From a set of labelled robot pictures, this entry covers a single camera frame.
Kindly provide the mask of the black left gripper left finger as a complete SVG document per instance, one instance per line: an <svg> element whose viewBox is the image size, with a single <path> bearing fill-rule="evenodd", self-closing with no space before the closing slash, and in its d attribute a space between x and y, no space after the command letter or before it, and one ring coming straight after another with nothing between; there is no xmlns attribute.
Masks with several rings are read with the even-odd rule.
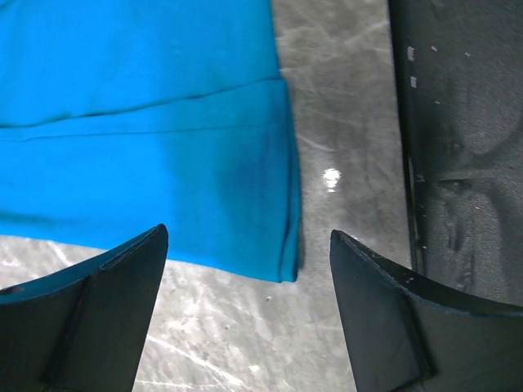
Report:
<svg viewBox="0 0 523 392"><path fill-rule="evenodd" d="M164 225L1 291L3 391L130 391L168 251Z"/></svg>

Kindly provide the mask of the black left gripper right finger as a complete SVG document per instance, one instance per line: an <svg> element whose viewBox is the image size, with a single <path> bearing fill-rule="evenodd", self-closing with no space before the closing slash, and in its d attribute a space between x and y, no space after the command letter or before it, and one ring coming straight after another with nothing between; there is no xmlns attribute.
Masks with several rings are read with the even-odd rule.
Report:
<svg viewBox="0 0 523 392"><path fill-rule="evenodd" d="M340 230L329 259L357 390L521 390L521 307L437 283Z"/></svg>

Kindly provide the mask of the blue t-shirt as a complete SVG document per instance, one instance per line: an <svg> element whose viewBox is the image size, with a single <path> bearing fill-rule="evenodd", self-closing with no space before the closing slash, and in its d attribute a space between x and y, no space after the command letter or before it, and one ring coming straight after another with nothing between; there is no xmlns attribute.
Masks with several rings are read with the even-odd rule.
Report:
<svg viewBox="0 0 523 392"><path fill-rule="evenodd" d="M301 187L268 1L4 1L1 232L292 282Z"/></svg>

